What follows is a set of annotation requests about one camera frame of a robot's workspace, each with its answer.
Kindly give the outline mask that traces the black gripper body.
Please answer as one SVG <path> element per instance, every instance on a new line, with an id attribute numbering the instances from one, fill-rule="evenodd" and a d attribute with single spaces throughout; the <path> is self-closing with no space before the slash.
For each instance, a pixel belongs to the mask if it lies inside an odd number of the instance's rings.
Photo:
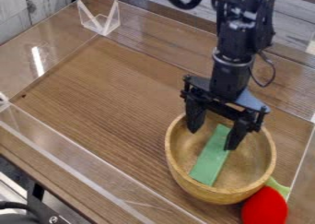
<path id="1" fill-rule="evenodd" d="M 246 89 L 254 57 L 242 60 L 226 60 L 213 57 L 212 76 L 209 78 L 185 75 L 181 98 L 194 99 L 210 111 L 234 122 L 248 121 L 248 132 L 258 131 L 268 106 Z"/>

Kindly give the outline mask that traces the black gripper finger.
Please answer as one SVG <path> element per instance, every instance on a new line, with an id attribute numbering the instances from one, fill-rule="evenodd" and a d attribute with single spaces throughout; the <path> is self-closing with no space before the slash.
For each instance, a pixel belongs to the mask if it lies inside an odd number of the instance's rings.
<path id="1" fill-rule="evenodd" d="M 234 150 L 241 143 L 248 132 L 248 121 L 244 118 L 233 122 L 233 126 L 228 132 L 224 150 Z"/>
<path id="2" fill-rule="evenodd" d="M 186 128 L 193 134 L 204 124 L 206 108 L 194 99 L 185 100 Z"/>

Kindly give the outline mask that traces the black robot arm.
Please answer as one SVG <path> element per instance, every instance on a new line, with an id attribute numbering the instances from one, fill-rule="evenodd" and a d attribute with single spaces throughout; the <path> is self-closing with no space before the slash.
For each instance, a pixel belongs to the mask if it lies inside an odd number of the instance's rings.
<path id="1" fill-rule="evenodd" d="M 233 150 L 245 135 L 258 131 L 269 107 L 253 96 L 248 82 L 254 57 L 269 47 L 274 0 L 212 0 L 217 43 L 212 50 L 212 75 L 182 78 L 186 128 L 196 132 L 213 112 L 233 122 L 224 145 Z"/>

